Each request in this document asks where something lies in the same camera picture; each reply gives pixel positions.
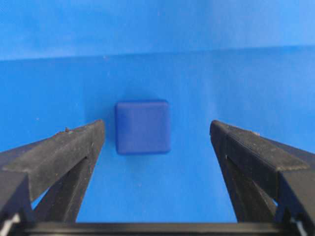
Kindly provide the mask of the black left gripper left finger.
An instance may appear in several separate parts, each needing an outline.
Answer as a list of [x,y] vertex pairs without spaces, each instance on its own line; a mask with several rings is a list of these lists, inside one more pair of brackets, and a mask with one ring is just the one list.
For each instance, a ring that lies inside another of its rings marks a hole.
[[105,141],[102,120],[0,154],[0,233],[21,222],[77,219]]

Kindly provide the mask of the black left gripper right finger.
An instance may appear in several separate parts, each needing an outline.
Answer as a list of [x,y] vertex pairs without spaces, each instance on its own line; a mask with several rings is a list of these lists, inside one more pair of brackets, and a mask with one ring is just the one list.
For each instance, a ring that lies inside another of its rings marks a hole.
[[210,140],[238,222],[315,233],[315,155],[214,120]]

